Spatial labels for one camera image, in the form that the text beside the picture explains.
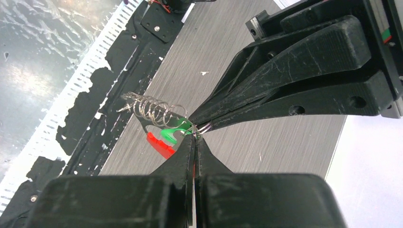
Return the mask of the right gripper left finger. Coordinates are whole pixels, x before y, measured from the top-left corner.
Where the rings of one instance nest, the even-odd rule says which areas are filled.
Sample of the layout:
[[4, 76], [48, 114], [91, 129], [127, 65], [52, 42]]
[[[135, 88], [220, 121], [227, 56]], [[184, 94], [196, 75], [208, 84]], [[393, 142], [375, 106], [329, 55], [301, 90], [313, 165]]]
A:
[[29, 228], [187, 228], [192, 225], [195, 138], [149, 175], [65, 176], [50, 181]]

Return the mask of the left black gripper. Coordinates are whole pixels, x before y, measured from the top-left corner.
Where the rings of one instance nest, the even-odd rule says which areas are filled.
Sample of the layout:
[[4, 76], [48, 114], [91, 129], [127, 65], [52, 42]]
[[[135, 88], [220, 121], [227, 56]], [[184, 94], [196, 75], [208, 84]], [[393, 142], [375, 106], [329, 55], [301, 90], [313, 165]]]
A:
[[403, 114], [401, 29], [383, 39], [367, 0], [304, 0], [256, 21], [267, 61], [190, 121], [210, 130], [297, 115]]

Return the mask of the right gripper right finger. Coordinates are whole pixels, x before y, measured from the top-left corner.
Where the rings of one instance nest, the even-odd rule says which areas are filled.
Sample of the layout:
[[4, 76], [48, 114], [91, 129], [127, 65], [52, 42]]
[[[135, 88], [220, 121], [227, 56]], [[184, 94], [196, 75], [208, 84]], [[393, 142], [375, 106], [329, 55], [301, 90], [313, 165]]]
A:
[[199, 228], [344, 228], [329, 185], [309, 173], [234, 173], [195, 141]]

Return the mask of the key with green tag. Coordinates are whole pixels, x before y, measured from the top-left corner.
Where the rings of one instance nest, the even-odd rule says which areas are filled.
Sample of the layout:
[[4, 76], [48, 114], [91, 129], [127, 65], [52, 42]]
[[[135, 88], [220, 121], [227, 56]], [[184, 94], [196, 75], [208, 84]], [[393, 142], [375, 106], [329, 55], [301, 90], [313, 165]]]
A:
[[175, 118], [168, 122], [168, 127], [161, 130], [161, 136], [172, 145], [178, 144], [185, 135], [192, 133], [193, 125], [186, 118]]

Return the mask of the red handled metal keyring holder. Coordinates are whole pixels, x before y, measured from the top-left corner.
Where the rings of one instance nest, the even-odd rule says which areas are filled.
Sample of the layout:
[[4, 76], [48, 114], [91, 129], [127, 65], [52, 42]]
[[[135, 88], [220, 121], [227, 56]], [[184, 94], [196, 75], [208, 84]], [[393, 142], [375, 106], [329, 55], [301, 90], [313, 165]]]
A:
[[[153, 96], [140, 95], [134, 92], [125, 93], [121, 95], [121, 98], [125, 101], [125, 105], [117, 112], [127, 111], [132, 113], [141, 123], [148, 143], [161, 156], [169, 159], [179, 148], [184, 138], [178, 144], [172, 145], [161, 136], [161, 130], [168, 127], [168, 122], [172, 118], [184, 117], [187, 119], [188, 112], [186, 108], [180, 104], [172, 105]], [[207, 123], [202, 127], [198, 127], [193, 123], [192, 125], [192, 133], [189, 135], [195, 137], [200, 137], [212, 128], [211, 123]]]

